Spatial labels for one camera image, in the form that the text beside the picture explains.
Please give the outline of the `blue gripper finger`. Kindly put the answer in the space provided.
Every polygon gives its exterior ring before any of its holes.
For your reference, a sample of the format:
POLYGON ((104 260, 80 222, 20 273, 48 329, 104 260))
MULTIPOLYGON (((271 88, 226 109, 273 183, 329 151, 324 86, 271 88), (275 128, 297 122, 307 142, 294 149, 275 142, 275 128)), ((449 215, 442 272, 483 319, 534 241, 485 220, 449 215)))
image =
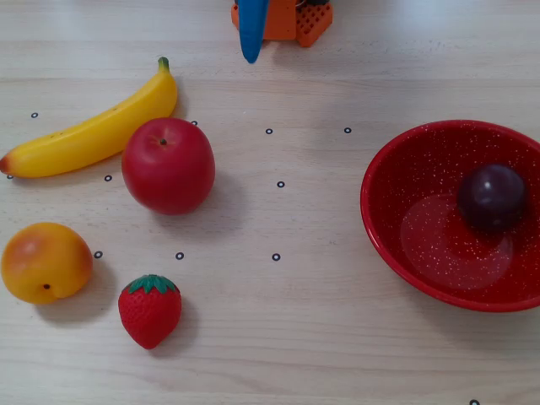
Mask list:
POLYGON ((244 58, 255 63, 262 49, 268 0, 239 0, 240 47, 244 58))

